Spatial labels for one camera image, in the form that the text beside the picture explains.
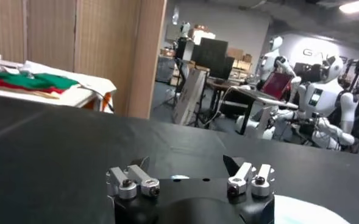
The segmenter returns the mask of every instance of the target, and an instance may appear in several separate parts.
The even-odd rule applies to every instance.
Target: red cloth
[[[23,86],[17,86],[17,85],[13,85],[13,84],[9,84],[3,80],[0,79],[0,87],[6,87],[6,88],[10,88],[10,89],[24,89],[24,90],[28,90],[28,91],[40,91],[40,92],[44,92],[44,93],[64,93],[65,89],[57,89],[54,87],[50,87],[48,89],[28,89],[25,88]]]

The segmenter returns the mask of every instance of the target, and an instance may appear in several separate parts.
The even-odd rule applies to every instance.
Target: green cloth
[[[21,72],[20,75],[0,72],[0,79],[9,84],[23,86],[29,89],[48,89],[50,87],[69,89],[71,86],[78,84],[75,80],[47,73],[34,74],[34,79],[31,79],[27,72]]]

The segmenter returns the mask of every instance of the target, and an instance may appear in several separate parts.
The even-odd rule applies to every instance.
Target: ceiling
[[[353,0],[203,0],[240,10],[257,10],[273,18],[273,34],[299,31],[335,39],[359,49],[359,13],[346,15],[339,6]]]

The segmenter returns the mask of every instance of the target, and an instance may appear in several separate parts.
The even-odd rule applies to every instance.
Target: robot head
[[[188,37],[189,31],[190,31],[190,23],[183,22],[180,27],[180,37]]]
[[[327,83],[337,79],[343,72],[343,61],[339,56],[332,56],[323,61],[321,67],[320,79]]]
[[[270,51],[274,51],[274,50],[278,49],[282,45],[282,43],[283,43],[283,38],[280,36],[271,38]]]

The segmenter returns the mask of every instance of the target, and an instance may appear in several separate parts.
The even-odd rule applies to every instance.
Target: white wall
[[[330,41],[321,40],[305,35],[290,33],[283,35],[283,45],[280,54],[287,57],[294,67],[297,62],[315,64],[321,63],[322,57],[339,55],[345,61],[359,59],[359,51]]]
[[[166,16],[165,16],[165,20],[163,23],[163,30],[162,30],[162,39],[160,40],[161,43],[161,48],[164,47],[169,47],[172,44],[172,41],[166,41],[166,30],[167,30],[167,25],[168,24],[172,24],[172,16],[174,15],[174,8],[175,5],[177,4],[177,0],[167,0],[167,5],[166,5]]]
[[[252,55],[252,71],[254,71],[269,26],[269,16],[237,8],[203,2],[178,2],[179,22],[190,22],[192,26],[202,24],[208,26],[216,34],[216,40],[229,42],[229,47],[242,49],[245,54]],[[171,22],[170,15],[166,16],[167,25]]]

